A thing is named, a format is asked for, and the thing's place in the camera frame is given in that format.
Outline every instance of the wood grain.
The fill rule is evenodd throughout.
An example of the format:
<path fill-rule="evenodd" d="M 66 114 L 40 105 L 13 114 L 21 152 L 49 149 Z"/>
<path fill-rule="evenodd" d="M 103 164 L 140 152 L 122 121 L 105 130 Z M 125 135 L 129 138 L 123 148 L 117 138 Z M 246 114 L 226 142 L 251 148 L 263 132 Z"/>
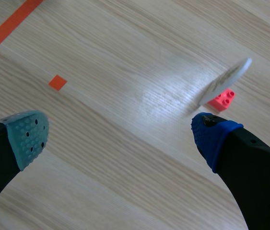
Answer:
<path fill-rule="evenodd" d="M 0 1 L 0 24 L 22 3 Z M 0 45 L 0 117 L 50 118 L 47 149 L 0 195 L 0 229 L 246 229 L 190 122 L 209 111 L 204 88 L 252 57 L 221 116 L 270 145 L 268 6 L 44 1 Z"/>

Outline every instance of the light blue rubber tip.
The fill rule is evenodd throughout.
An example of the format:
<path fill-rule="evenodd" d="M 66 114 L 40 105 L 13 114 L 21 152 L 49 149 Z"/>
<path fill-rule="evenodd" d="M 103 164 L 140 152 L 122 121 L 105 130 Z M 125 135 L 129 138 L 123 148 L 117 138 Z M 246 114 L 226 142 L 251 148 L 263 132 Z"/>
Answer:
<path fill-rule="evenodd" d="M 0 119 L 7 128 L 16 162 L 24 170 L 44 149 L 48 137 L 48 119 L 40 111 L 27 111 Z"/>

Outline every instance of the orange tape line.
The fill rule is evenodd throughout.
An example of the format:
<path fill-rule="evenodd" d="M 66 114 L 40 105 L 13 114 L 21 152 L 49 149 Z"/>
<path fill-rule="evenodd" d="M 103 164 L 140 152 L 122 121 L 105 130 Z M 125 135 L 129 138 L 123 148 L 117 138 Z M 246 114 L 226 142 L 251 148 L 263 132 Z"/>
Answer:
<path fill-rule="evenodd" d="M 22 21 L 41 4 L 43 0 L 26 0 L 1 26 L 0 44 L 15 30 Z"/>

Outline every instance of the white plastic disc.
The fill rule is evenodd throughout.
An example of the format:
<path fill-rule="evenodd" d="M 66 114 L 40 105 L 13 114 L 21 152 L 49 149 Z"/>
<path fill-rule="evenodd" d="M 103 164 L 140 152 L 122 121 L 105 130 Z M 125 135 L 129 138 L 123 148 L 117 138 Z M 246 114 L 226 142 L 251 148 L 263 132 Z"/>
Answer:
<path fill-rule="evenodd" d="M 216 96 L 221 94 L 224 90 L 233 85 L 251 66 L 252 59 L 247 58 L 238 62 L 233 67 L 229 68 L 228 71 L 220 75 L 215 79 L 208 87 L 204 96 L 199 102 L 199 105 L 204 105 L 207 102 L 214 99 Z"/>

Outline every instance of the floor marking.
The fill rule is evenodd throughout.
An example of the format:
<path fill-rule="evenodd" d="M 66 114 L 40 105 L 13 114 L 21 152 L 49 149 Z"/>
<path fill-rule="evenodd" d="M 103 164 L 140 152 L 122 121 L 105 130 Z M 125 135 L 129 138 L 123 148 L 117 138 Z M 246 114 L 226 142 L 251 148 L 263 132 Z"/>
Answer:
<path fill-rule="evenodd" d="M 50 82 L 49 85 L 55 90 L 59 91 L 68 81 L 64 80 L 61 76 L 56 75 Z"/>
<path fill-rule="evenodd" d="M 43 0 L 26 0 L 1 26 L 0 44 L 27 18 Z"/>

